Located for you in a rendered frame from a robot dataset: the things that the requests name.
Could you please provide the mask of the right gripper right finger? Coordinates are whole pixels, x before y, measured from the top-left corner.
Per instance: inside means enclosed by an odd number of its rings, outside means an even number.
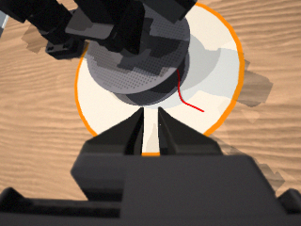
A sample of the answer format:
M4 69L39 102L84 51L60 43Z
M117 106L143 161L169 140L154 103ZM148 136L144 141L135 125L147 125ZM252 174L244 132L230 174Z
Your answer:
M217 141L173 118L161 106L157 123L160 155L223 155Z

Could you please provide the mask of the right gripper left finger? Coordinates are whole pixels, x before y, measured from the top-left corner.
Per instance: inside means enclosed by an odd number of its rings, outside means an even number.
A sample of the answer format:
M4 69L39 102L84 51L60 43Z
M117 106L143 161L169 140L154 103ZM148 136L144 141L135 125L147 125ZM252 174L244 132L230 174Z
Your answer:
M133 155L134 151L134 155L142 155L143 137L144 106L141 106L129 118L85 141L79 154L124 153Z

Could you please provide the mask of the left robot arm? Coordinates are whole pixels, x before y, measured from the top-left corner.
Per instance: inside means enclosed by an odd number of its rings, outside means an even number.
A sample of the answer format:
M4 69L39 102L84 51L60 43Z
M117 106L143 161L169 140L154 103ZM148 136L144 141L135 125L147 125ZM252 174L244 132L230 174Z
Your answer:
M198 0L139 1L175 24L184 18ZM93 23L117 25L130 0L75 2ZM76 9L67 10L56 0L0 0L0 10L22 24L29 18L27 21L48 40L45 53L51 57L74 54L77 51L79 41L72 39L65 32Z

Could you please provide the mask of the white flat circular area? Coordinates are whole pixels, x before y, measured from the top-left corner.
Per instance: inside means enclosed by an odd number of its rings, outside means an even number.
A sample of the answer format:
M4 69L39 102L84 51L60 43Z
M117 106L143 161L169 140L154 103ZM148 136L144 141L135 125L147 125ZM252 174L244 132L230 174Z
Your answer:
M240 74L240 59L233 36L209 10L194 5L185 15L190 26L188 74L179 92L164 101L144 106L142 153L159 153L158 106L170 116L206 133L222 117L234 96ZM82 114L98 135L132 116L140 105L122 102L113 92L101 88L91 77L85 53L77 79L77 96Z

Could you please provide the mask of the orange painted ring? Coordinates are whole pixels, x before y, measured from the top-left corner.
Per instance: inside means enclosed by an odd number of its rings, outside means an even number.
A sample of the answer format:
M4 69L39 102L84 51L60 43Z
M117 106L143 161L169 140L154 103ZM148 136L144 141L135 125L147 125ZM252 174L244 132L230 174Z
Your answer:
M199 2L196 3L197 6L200 6L202 8L205 8L207 10L209 10L212 14L214 14L217 18L219 18L224 25L228 28L228 30L230 31L231 35L233 36L237 49L238 49L238 53L239 53L239 59L240 59L240 74L239 74L239 80L238 80L238 85L237 88L235 90L234 96L230 102L229 107L227 108L227 110L225 111L225 113L222 115L222 117L217 121L217 123L211 127L206 133L204 133L205 136L209 137L213 132L215 132L220 126L221 124L227 119L227 117L229 116L229 114L231 113L232 109L235 107L243 84L244 84L244 79L245 79L245 56L244 56L244 51L243 51L243 47L242 44L236 34L236 32L234 31L234 29L232 28L232 26L230 25L230 23L223 17L221 16L218 12L216 12L215 10L213 10L212 8L209 8ZM87 124L87 121L85 120L79 102L78 102L78 96L77 96L77 79L78 79L78 73L79 73L79 69L83 60L83 57L87 51L88 45L84 51L84 53L82 54L77 70L76 70L76 75L75 75L75 80L74 80L74 97L75 97L75 102L76 102L76 107L79 113L79 116L83 122L83 124L85 125L85 127L88 129L88 131L90 132L90 134L92 134L94 137L97 136L97 134L90 128L90 126Z

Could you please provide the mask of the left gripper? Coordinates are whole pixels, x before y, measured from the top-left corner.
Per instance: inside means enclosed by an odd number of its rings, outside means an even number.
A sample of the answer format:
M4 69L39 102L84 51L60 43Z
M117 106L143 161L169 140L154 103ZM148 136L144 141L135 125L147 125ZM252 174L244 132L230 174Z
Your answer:
M119 53L124 48L138 55L144 17L145 9L139 0L130 0L117 25L93 23L79 7L65 32L77 41L95 40L111 52Z

